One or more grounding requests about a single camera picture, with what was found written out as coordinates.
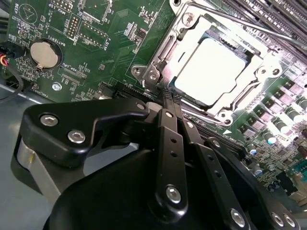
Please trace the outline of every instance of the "motherboard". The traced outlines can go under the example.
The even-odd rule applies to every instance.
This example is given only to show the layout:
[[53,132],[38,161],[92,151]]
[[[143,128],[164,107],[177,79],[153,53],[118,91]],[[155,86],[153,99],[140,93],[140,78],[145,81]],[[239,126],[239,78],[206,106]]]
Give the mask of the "motherboard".
[[54,102],[170,88],[269,190],[292,179],[307,203],[307,51],[208,9],[307,45],[303,0],[13,0],[8,41],[27,52],[9,65]]

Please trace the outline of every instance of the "black metal arm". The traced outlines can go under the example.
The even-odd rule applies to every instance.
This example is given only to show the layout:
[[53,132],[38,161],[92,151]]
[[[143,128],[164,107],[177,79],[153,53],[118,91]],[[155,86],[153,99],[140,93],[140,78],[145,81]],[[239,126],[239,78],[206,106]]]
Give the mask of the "black metal arm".
[[[55,203],[47,230],[300,229],[218,139],[203,140],[178,98],[35,105],[25,111],[12,169]],[[86,157],[139,149],[84,177]]]

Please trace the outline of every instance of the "hole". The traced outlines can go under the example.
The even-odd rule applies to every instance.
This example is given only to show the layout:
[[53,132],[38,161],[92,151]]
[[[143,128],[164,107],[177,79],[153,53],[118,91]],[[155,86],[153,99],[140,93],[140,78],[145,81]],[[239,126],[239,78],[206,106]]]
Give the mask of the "hole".
[[215,173],[215,175],[218,177],[218,178],[221,178],[222,177],[222,175],[220,174],[220,172],[219,171],[214,171],[214,173]]
[[208,155],[209,160],[214,161],[214,158],[210,155]]
[[273,70],[273,75],[276,76],[280,73],[280,70],[279,69],[274,69]]
[[224,122],[226,125],[230,125],[231,124],[231,120],[225,120]]
[[177,157],[178,156],[174,151],[171,151],[171,155],[172,155],[172,157]]
[[181,0],[174,0],[173,3],[175,6],[179,6],[181,4]]

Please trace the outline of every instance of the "metal surface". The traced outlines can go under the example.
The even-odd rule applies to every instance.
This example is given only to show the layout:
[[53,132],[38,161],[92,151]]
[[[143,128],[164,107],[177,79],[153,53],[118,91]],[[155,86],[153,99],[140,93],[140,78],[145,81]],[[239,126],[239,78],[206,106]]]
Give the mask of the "metal surface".
[[170,201],[175,204],[178,204],[181,201],[180,192],[173,186],[169,186],[166,188],[166,195]]
[[283,227],[283,220],[276,213],[272,212],[272,218],[280,227]]
[[173,115],[170,112],[165,113],[168,117],[173,117]]
[[79,130],[70,131],[67,137],[72,143],[82,144],[85,142],[85,134]]
[[39,69],[53,68],[57,65],[59,57],[47,42],[35,42],[30,47],[31,57]]
[[54,91],[61,91],[62,90],[62,85],[58,82],[52,83],[52,89]]
[[[187,0],[181,0],[181,1],[180,1],[181,4],[179,4],[179,5],[174,5],[174,4],[172,4],[172,2],[170,2],[170,4],[171,4],[172,9],[174,10],[174,12],[178,14],[178,11],[180,10],[180,7],[182,7],[182,5],[183,5],[185,2],[188,2],[188,1],[187,1]],[[194,2],[191,3],[191,5],[192,5],[192,6],[198,5],[198,3],[200,3],[201,1],[200,1],[200,0],[196,0],[196,2],[197,2],[197,3],[194,3]],[[266,28],[264,28],[264,27],[255,25],[255,24],[253,24],[253,23],[246,22],[246,21],[244,21],[244,20],[241,20],[241,19],[239,19],[239,18],[233,17],[233,16],[231,16],[231,15],[229,15],[229,14],[226,14],[226,13],[224,13],[224,12],[217,11],[216,9],[213,9],[211,6],[208,7],[208,6],[203,5],[203,6],[201,6],[200,8],[203,9],[203,10],[205,10],[205,11],[207,11],[207,12],[211,12],[211,13],[214,13],[214,14],[219,15],[219,16],[221,16],[221,17],[224,17],[224,18],[226,18],[226,19],[229,19],[229,20],[231,20],[231,21],[233,21],[233,22],[237,22],[237,23],[246,25],[246,26],[248,26],[248,27],[250,27],[250,28],[259,30],[259,31],[264,32],[264,33],[266,33],[266,34],[268,34],[268,35],[272,35],[272,36],[274,36],[274,37],[280,38],[280,39],[282,39],[282,40],[284,40],[284,41],[289,42],[290,44],[293,44],[293,45],[295,45],[295,46],[297,46],[297,47],[300,47],[300,48],[302,48],[302,49],[304,49],[304,50],[307,50],[307,46],[306,46],[305,44],[302,44],[301,42],[297,41],[297,40],[294,39],[294,38],[291,38],[291,37],[282,35],[282,34],[280,34],[280,33],[277,33],[277,32],[274,32],[274,31],[272,31],[272,30],[266,29]]]
[[145,106],[144,106],[144,105],[142,105],[142,104],[136,104],[136,106],[137,106],[139,109],[142,109],[142,110],[144,110],[144,109],[145,109]]
[[294,221],[287,214],[284,214],[284,217],[285,217],[287,223],[290,224],[290,226],[294,228],[295,227]]
[[214,140],[213,143],[214,143],[214,145],[215,145],[216,147],[220,147],[220,146],[221,146],[220,143],[219,143],[217,140]]
[[59,123],[58,119],[53,115],[43,115],[40,118],[40,122],[43,125],[49,126],[49,127],[56,126]]
[[43,195],[51,205],[54,205],[61,193],[74,182],[84,177],[83,167],[65,169],[60,167],[35,151],[28,148],[21,140],[18,153],[18,162],[28,169],[36,181]]
[[245,220],[237,210],[231,209],[230,214],[232,219],[238,226],[240,226],[241,228],[245,226]]
[[194,125],[193,125],[190,121],[187,121],[187,125],[188,125],[190,128],[194,128]]
[[185,13],[182,17],[182,22],[186,27],[191,27],[195,23],[195,16],[192,13]]

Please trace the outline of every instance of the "capacitor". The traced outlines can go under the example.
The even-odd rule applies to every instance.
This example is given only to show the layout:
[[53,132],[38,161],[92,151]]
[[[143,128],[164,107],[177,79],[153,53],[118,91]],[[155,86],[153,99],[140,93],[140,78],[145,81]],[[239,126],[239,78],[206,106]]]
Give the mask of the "capacitor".
[[302,155],[302,157],[307,160],[307,150],[303,146],[299,146],[297,151]]
[[278,128],[278,130],[283,133],[286,134],[287,132],[290,131],[289,126],[287,126],[284,122],[279,121],[275,124],[275,126]]
[[287,113],[288,117],[293,120],[295,123],[299,123],[301,122],[304,117],[299,114],[299,112],[295,111],[295,110],[291,110]]
[[268,167],[268,169],[269,169],[270,171],[274,171],[274,170],[275,170],[275,165],[270,164],[269,167]]
[[257,154],[257,150],[253,144],[248,144],[246,148],[251,155],[255,156]]
[[307,99],[302,100],[298,105],[307,112]]
[[266,132],[262,135],[262,137],[267,141],[269,145],[275,144],[277,141],[276,137],[270,132]]
[[307,129],[304,129],[304,130],[301,132],[301,134],[302,134],[305,138],[307,138]]
[[262,169],[260,168],[259,164],[253,163],[253,164],[251,164],[251,165],[249,166],[249,168],[250,168],[250,171],[251,171],[256,177],[261,176],[261,175],[263,174],[263,171],[262,171]]

